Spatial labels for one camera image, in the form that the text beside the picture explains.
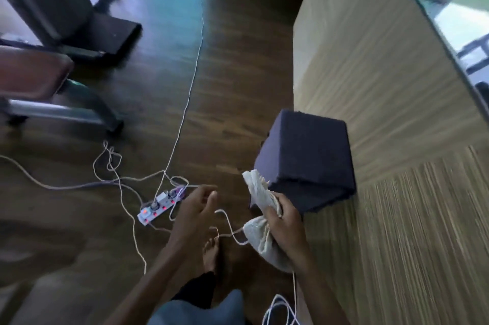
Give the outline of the person's right hand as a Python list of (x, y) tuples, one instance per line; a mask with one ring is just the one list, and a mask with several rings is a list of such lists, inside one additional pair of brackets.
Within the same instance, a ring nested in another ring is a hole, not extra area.
[(284, 220), (283, 224), (269, 224), (269, 228), (278, 246), (287, 255), (295, 269), (295, 263), (312, 252), (307, 242), (302, 218), (287, 197), (284, 204)]

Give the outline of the person's grey-blue shirt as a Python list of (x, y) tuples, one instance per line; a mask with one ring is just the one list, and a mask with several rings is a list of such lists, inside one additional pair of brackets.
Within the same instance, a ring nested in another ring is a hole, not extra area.
[(246, 322), (243, 294), (235, 289), (210, 309), (181, 300), (169, 301), (156, 310), (147, 325), (246, 325)]

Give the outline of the person's black trouser leg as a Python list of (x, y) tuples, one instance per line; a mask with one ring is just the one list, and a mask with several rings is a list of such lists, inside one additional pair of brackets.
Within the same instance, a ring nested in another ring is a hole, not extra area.
[(201, 309), (211, 309), (216, 285), (216, 274), (209, 271), (189, 280), (171, 300), (184, 301)]

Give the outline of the person's left forearm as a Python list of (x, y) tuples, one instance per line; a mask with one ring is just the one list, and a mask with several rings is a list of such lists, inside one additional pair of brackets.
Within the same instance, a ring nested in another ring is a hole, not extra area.
[(146, 325), (168, 283), (192, 249), (192, 240), (168, 242), (154, 264), (103, 325)]

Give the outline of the white cloth bag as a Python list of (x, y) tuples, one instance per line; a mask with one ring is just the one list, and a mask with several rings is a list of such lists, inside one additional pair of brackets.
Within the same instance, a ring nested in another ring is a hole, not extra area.
[[(273, 203), (268, 182), (256, 169), (243, 172), (242, 176), (248, 186), (252, 204), (264, 212)], [(255, 217), (245, 223), (243, 233), (248, 243), (267, 263), (284, 273), (293, 272), (290, 260), (276, 243), (264, 216)]]

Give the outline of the person's left hand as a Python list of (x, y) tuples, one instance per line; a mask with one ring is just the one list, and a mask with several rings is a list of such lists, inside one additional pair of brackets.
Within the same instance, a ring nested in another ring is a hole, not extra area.
[(205, 238), (215, 215), (215, 213), (212, 216), (206, 214), (206, 202), (209, 194), (217, 190), (216, 185), (201, 185), (181, 202), (165, 247), (168, 255), (184, 254), (192, 244)]

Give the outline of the brown padded metal bench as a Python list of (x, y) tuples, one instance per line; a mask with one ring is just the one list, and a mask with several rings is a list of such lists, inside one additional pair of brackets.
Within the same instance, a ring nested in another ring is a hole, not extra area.
[(0, 45), (0, 113), (7, 124), (60, 119), (119, 133), (124, 121), (95, 91), (70, 78), (73, 69), (65, 54)]

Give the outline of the dark blue folded cloth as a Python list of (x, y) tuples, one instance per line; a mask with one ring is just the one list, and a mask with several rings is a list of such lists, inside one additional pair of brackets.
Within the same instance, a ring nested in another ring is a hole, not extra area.
[(343, 120), (282, 109), (254, 162), (271, 191), (301, 213), (316, 213), (357, 192)]

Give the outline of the white power strip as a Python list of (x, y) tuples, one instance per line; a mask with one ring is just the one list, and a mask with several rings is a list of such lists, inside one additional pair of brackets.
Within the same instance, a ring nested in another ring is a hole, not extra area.
[(160, 215), (169, 212), (169, 219), (173, 221), (173, 211), (175, 207), (185, 198), (186, 187), (178, 186), (166, 192), (160, 193), (155, 201), (143, 205), (137, 218), (138, 221), (147, 226)]

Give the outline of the person's bare foot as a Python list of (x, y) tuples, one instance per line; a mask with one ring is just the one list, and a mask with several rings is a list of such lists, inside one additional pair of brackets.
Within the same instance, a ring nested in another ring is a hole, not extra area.
[(220, 256), (220, 242), (218, 237), (209, 239), (202, 249), (203, 271), (217, 274)]

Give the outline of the dark exercise machine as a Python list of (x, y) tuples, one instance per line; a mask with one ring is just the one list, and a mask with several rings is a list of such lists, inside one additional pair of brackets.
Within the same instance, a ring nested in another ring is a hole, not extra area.
[(116, 63), (140, 37), (140, 23), (108, 14), (114, 0), (7, 0), (39, 40), (0, 33), (0, 46), (58, 52), (71, 58)]

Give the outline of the person's right forearm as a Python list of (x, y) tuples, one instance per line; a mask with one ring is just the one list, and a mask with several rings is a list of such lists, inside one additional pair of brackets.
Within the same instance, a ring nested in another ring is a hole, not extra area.
[(351, 325), (312, 254), (298, 260), (294, 270), (313, 325)]

